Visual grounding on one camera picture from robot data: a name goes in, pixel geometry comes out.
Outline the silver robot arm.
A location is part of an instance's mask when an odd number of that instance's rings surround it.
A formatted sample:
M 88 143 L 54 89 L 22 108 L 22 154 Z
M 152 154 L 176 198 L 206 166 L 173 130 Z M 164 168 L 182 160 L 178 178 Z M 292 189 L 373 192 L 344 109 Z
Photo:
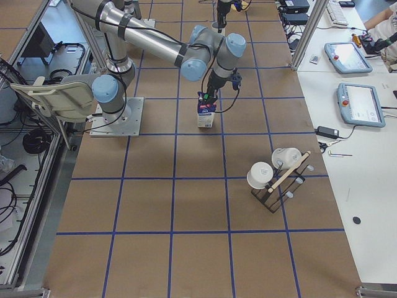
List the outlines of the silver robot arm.
M 212 70 L 208 77 L 207 90 L 203 95 L 203 101 L 206 104 L 214 104 L 216 102 L 218 91 L 231 78 L 236 68 L 237 60 L 228 50 L 225 34 L 226 16 L 231 10 L 231 5 L 232 1 L 217 1 L 216 4 L 217 21 L 213 23 L 212 29 L 216 30 L 221 39 L 216 46 L 214 58 L 210 65 Z
M 125 12 L 123 1 L 71 1 L 71 8 L 105 35 L 107 68 L 113 73 L 131 70 L 132 61 L 125 49 L 130 43 L 172 63 L 189 81 L 207 78 L 207 89 L 198 94 L 200 104 L 215 106 L 218 91 L 227 82 L 240 91 L 242 77 L 237 64 L 246 49 L 246 40 L 240 34 L 223 35 L 196 25 L 189 42 L 184 43 Z

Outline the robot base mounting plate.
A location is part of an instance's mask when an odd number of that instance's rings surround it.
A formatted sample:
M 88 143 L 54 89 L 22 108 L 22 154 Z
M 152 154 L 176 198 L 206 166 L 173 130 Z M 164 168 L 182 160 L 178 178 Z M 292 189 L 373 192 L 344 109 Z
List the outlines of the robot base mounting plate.
M 141 118 L 144 106 L 144 97 L 127 97 L 127 106 L 123 113 L 107 114 L 102 111 L 100 104 L 96 107 L 95 117 L 92 122 L 92 137 L 137 137 L 140 134 Z

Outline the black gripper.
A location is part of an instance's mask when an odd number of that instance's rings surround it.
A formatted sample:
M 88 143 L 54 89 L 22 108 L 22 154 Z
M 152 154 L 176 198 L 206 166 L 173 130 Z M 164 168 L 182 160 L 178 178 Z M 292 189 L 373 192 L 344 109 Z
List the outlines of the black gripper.
M 223 29 L 226 27 L 226 13 L 223 10 L 217 10 L 217 22 L 216 28 L 218 33 L 222 33 Z
M 203 93 L 203 101 L 210 102 L 210 104 L 216 103 L 218 99 L 217 91 L 226 84 L 226 78 L 218 76 L 214 70 L 211 71 L 207 82 L 207 92 Z

